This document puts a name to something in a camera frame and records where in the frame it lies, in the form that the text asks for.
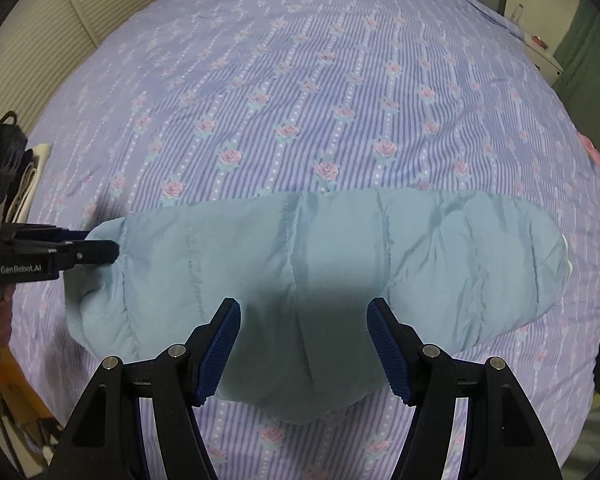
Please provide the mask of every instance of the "black cable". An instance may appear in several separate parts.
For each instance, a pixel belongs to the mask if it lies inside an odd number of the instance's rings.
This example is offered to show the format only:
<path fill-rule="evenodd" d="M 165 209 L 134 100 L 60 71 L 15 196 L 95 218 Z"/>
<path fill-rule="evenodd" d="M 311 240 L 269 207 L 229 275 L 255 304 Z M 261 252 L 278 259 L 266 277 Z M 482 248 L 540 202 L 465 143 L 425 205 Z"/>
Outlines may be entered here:
<path fill-rule="evenodd" d="M 24 474 L 24 469 L 22 468 L 22 464 L 20 463 L 20 460 L 18 459 L 16 450 L 13 448 L 13 443 L 11 442 L 11 439 L 9 437 L 9 433 L 7 433 L 7 428 L 4 425 L 4 421 L 2 420 L 1 414 L 0 414 L 0 431 L 2 432 L 2 437 L 4 438 L 4 441 L 7 444 L 7 448 L 9 449 L 11 459 L 13 460 L 13 463 L 15 464 L 16 469 L 18 470 L 18 473 L 20 473 L 23 476 L 23 478 L 26 478 L 27 476 Z"/>

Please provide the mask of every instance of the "pink cloth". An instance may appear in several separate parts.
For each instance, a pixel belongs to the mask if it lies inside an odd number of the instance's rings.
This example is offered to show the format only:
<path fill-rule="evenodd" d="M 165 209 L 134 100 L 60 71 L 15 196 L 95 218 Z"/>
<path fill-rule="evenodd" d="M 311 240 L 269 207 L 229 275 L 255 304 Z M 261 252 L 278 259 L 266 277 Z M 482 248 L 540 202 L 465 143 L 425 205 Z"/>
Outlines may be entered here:
<path fill-rule="evenodd" d="M 578 134 L 580 136 L 580 140 L 585 149 L 589 152 L 589 155 L 593 159 L 593 161 L 600 168 L 600 152 L 594 147 L 593 142 L 589 140 L 589 137 L 585 137 L 583 134 Z"/>

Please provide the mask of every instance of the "white cloth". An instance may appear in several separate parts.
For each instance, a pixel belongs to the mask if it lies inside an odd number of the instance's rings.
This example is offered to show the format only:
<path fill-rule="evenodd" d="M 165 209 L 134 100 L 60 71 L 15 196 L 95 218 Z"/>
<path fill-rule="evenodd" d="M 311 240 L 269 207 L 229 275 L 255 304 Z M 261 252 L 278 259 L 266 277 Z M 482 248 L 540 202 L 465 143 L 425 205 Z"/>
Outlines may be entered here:
<path fill-rule="evenodd" d="M 20 189 L 11 203 L 7 212 L 6 221 L 24 224 L 29 216 L 31 202 L 38 188 L 40 177 L 45 169 L 45 164 L 51 156 L 51 144 L 39 144 L 33 148 L 31 163 L 22 175 Z"/>

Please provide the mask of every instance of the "white cabinet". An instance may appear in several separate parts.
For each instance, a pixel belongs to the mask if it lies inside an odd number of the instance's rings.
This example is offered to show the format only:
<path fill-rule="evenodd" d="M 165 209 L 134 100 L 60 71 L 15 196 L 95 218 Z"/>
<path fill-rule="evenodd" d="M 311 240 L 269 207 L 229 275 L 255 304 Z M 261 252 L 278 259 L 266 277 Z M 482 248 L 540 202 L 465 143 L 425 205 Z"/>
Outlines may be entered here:
<path fill-rule="evenodd" d="M 525 31 L 525 50 L 529 59 L 538 67 L 542 77 L 549 85 L 553 85 L 564 71 L 554 56 L 549 54 L 531 38 L 533 35 Z"/>

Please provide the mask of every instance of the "bed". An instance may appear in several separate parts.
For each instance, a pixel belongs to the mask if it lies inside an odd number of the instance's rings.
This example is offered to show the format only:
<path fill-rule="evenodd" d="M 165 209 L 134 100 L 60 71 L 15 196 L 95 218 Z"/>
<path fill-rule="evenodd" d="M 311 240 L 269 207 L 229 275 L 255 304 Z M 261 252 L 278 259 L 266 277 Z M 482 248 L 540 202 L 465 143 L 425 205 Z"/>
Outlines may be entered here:
<path fill-rule="evenodd" d="M 298 189 L 481 189 L 542 206 L 570 245 L 568 290 L 460 357 L 504 357 L 566 459 L 600 342 L 600 174 L 520 31 L 477 0 L 157 0 L 69 76 L 32 128 L 40 142 L 54 147 L 29 221 L 68 228 Z M 18 289 L 11 350 L 66 421 L 98 362 L 68 335 L 61 282 Z M 349 480 L 388 478 L 411 411 L 385 388 L 304 426 L 215 399 L 196 416 L 222 479 Z M 161 478 L 151 421 L 144 405 Z"/>

